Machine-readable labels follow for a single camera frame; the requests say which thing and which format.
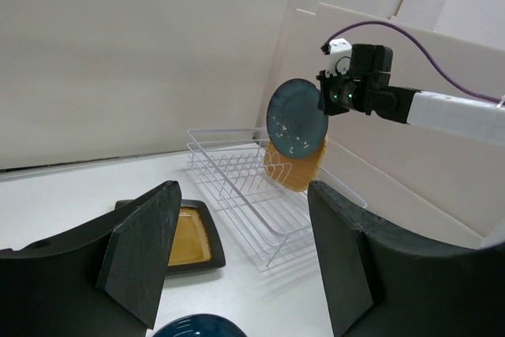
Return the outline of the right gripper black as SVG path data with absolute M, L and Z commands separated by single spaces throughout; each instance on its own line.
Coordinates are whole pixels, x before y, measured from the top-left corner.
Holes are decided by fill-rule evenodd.
M 354 109 L 355 82 L 343 75 L 322 70 L 316 76 L 320 83 L 318 108 L 327 116 L 344 114 Z

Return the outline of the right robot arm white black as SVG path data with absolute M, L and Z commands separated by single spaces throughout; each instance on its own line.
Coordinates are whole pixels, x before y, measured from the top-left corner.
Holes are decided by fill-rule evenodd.
M 328 68 L 320 71 L 318 107 L 327 116 L 351 110 L 423 129 L 504 145 L 504 107 L 479 100 L 389 85 L 393 51 L 333 39 L 322 46 Z

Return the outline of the woven bamboo square plate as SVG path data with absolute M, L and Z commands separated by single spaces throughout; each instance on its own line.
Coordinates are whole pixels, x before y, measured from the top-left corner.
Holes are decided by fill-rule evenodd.
M 286 158 L 269 142 L 263 159 L 266 175 L 294 192 L 307 190 L 309 183 L 316 179 L 320 171 L 327 142 L 328 139 L 325 137 L 320 147 L 304 159 Z

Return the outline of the teal round plate white blossoms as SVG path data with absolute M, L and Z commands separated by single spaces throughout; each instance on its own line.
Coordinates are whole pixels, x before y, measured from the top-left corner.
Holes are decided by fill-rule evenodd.
M 319 110 L 319 89 L 294 78 L 281 84 L 267 106 L 267 134 L 275 149 L 289 159 L 316 152 L 327 135 L 328 116 Z

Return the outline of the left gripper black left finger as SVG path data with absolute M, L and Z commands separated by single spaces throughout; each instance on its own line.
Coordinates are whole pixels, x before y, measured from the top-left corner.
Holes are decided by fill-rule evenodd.
M 155 326 L 181 188 L 1 252 L 4 336 L 143 336 Z

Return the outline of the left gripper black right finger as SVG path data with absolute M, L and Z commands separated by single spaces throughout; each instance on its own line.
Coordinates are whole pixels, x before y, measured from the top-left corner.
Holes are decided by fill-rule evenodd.
M 503 244 L 426 238 L 322 181 L 308 203 L 333 335 L 503 335 Z

